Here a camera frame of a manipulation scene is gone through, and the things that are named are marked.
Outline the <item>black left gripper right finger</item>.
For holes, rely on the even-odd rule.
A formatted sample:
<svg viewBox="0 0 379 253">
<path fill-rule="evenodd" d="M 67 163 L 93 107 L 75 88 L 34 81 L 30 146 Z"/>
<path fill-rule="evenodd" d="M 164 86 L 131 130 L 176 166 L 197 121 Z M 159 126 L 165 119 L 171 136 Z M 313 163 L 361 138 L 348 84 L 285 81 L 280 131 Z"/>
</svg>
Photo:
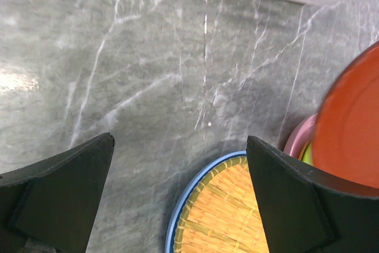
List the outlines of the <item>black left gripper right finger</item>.
<svg viewBox="0 0 379 253">
<path fill-rule="evenodd" d="M 246 154 L 270 252 L 378 252 L 378 189 L 249 136 Z"/>
</svg>

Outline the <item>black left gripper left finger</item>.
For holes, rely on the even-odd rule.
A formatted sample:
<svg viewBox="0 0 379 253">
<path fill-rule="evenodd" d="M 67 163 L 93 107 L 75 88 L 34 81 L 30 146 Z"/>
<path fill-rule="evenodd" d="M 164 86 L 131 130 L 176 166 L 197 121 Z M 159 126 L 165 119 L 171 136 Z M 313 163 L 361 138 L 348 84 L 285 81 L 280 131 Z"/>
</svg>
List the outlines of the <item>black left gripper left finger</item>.
<svg viewBox="0 0 379 253">
<path fill-rule="evenodd" d="M 115 146 L 103 133 L 66 152 L 1 174 L 1 252 L 33 238 L 85 252 Z"/>
</svg>

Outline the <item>red round plate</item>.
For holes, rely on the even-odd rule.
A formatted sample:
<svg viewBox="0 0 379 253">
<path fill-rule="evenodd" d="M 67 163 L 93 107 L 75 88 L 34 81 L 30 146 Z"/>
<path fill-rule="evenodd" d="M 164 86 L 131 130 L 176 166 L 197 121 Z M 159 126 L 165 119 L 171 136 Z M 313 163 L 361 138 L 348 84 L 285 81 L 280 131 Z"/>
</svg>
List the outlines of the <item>red round plate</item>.
<svg viewBox="0 0 379 253">
<path fill-rule="evenodd" d="M 378 187 L 378 43 L 328 90 L 314 125 L 312 155 L 318 169 Z"/>
</svg>

